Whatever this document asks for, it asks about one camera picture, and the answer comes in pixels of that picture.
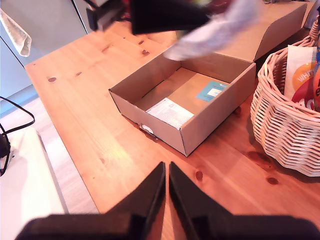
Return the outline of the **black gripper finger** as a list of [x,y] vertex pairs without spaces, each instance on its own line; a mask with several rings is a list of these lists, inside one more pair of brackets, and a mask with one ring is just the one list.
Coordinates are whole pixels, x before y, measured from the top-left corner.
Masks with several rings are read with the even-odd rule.
[[137,188],[105,215],[107,240],[145,240],[166,194],[166,166],[160,162]]
[[130,19],[134,35],[194,30],[210,20],[187,0],[131,0]]
[[174,162],[169,194],[188,240],[229,240],[232,214],[204,193]]

